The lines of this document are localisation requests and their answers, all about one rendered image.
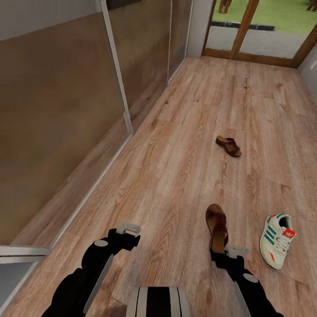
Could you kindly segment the gym shoe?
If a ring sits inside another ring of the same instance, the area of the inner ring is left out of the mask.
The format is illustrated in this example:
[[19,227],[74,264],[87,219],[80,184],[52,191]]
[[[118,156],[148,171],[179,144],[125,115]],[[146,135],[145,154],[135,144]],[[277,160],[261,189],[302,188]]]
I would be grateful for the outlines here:
[[265,219],[259,248],[262,257],[273,269],[281,269],[296,233],[292,230],[292,217],[288,214],[269,215]]

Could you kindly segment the sandal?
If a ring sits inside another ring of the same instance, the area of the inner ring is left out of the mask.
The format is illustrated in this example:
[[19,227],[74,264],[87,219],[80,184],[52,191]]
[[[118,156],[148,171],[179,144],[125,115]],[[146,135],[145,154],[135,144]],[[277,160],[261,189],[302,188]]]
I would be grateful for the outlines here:
[[218,135],[215,142],[220,146],[224,146],[227,154],[232,157],[238,158],[242,155],[240,148],[233,138],[224,138]]
[[226,215],[219,205],[211,204],[207,208],[206,223],[211,236],[209,250],[224,254],[229,236],[226,228]]

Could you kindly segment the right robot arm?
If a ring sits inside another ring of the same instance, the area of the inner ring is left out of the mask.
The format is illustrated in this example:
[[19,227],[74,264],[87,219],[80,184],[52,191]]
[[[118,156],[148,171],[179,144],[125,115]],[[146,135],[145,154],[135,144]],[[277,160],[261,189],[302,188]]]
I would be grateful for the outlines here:
[[248,247],[228,245],[226,253],[215,253],[210,250],[212,261],[216,266],[226,269],[234,282],[236,298],[241,306],[244,317],[284,317],[277,313],[272,304],[266,299],[265,291],[259,280],[248,270],[244,269],[244,257],[249,254]]

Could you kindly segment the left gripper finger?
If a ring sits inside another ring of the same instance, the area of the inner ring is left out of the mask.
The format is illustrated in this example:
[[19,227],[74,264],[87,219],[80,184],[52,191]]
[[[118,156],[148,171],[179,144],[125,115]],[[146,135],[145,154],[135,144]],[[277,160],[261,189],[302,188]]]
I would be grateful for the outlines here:
[[140,236],[135,237],[134,244],[133,244],[134,247],[138,246],[139,240],[140,240]]

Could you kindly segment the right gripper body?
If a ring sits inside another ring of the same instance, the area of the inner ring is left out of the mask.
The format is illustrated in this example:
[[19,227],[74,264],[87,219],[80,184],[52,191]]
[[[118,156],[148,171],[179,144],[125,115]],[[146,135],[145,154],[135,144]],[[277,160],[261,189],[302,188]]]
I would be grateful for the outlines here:
[[[213,261],[213,260],[212,260]],[[242,255],[237,255],[237,258],[230,258],[226,253],[216,253],[216,266],[221,269],[226,269],[229,274],[230,267],[233,265],[240,265],[244,267],[244,257]]]

